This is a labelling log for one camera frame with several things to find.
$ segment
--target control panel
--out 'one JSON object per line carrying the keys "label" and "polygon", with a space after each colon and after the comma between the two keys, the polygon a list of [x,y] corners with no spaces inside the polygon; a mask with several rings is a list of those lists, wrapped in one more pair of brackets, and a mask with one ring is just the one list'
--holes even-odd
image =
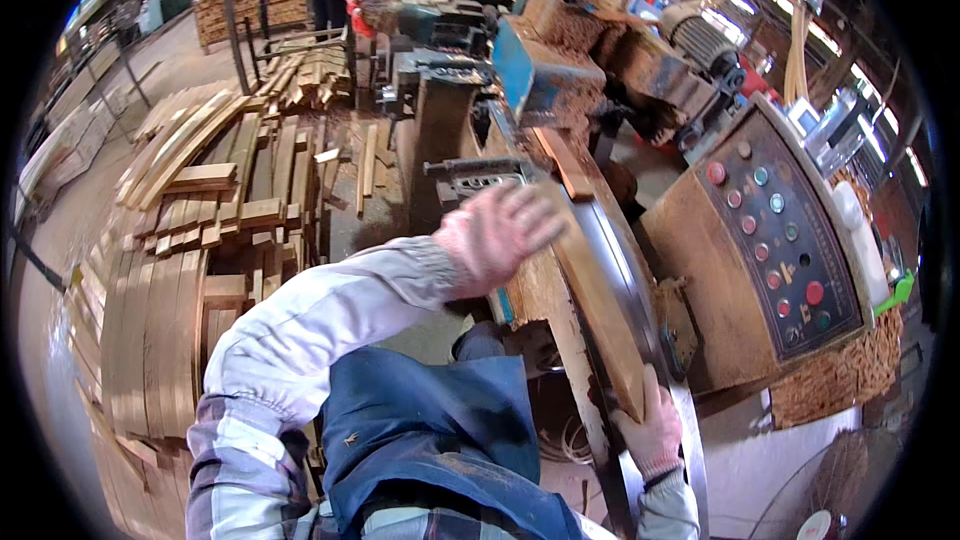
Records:
{"label": "control panel", "polygon": [[751,117],[696,167],[747,263],[780,362],[863,325],[846,258],[807,174],[785,145],[792,141],[763,117]]}

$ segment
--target factory floor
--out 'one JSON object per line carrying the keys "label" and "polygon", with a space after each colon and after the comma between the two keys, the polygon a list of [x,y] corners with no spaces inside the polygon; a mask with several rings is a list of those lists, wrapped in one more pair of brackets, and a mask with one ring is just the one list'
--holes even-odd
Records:
{"label": "factory floor", "polygon": [[[160,65],[143,84],[154,102],[184,88],[236,78],[225,42],[211,46],[208,55],[201,52],[190,15],[154,33],[130,55],[138,77],[157,61]],[[246,70],[251,70],[249,63]],[[114,66],[104,87],[111,90],[126,83],[126,71]],[[102,233],[113,202],[114,181],[134,157],[121,130],[132,132],[146,114],[145,106],[134,99],[90,170],[62,188],[46,220],[27,230],[33,250],[54,270],[66,272]],[[638,144],[628,128],[618,138],[611,158],[636,174],[636,198],[644,207],[650,207],[669,187],[683,163],[677,155]],[[342,176],[334,194],[350,198],[354,184],[349,176]],[[341,261],[356,250],[396,236],[402,229],[398,222],[405,217],[402,201],[390,192],[375,192],[367,200],[363,220],[354,216],[353,209],[331,210],[330,260]],[[73,388],[74,363],[65,342],[62,301],[23,258],[18,258],[14,266],[11,287],[15,301],[11,324],[16,326],[19,339],[20,367],[41,430],[67,485],[84,497],[94,520],[109,522],[90,448],[90,425]],[[382,345],[427,365],[443,365],[464,327],[462,315],[445,310]],[[748,399],[701,422],[713,536],[747,537],[752,522],[793,472],[829,444],[835,430],[858,425],[858,414],[851,412],[786,431],[762,432],[754,422],[761,416],[759,401]],[[545,460],[541,485],[560,492],[572,509],[585,510],[594,521],[601,521],[606,514],[593,470],[587,465]],[[116,530],[112,533],[112,537],[123,537]]]}

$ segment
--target blue apron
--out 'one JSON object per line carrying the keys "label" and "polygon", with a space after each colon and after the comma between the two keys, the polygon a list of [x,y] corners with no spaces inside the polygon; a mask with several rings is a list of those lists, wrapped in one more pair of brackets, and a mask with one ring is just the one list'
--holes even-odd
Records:
{"label": "blue apron", "polygon": [[520,357],[429,366],[361,348],[330,368],[330,389],[321,410],[323,491],[343,538],[359,537],[354,516],[388,480],[446,488],[541,538],[582,538],[564,499],[538,486]]}

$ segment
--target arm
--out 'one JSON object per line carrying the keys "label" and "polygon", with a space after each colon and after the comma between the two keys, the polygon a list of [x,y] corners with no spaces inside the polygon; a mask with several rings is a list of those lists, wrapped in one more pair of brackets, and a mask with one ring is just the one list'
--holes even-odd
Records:
{"label": "arm", "polygon": [[210,355],[187,431],[187,537],[308,532],[316,508],[306,499],[300,429],[330,395],[330,366],[446,301],[501,286],[560,229],[532,189],[496,186],[433,236],[307,269],[237,319]]}
{"label": "arm", "polygon": [[644,540],[696,540],[700,537],[697,501],[684,480],[680,458],[683,424],[670,392],[657,382],[653,365],[643,368],[646,421],[634,421],[623,411],[612,420],[620,430],[636,468],[643,476],[637,536]]}

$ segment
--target plaid shirt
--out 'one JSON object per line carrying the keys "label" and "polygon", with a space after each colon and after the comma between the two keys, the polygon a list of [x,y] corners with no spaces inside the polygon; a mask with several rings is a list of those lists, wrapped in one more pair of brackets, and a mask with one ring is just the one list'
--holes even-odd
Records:
{"label": "plaid shirt", "polygon": [[[187,431],[194,457],[187,538],[339,538],[330,509],[306,498],[307,440],[301,429],[330,396],[330,366],[438,310],[452,298],[454,275],[450,257],[432,238],[400,238],[307,269],[238,318],[210,355],[197,420]],[[642,537],[699,535],[682,472],[639,499]],[[599,530],[580,521],[585,531]],[[398,507],[375,511],[362,534],[528,537],[509,524],[445,508]]]}

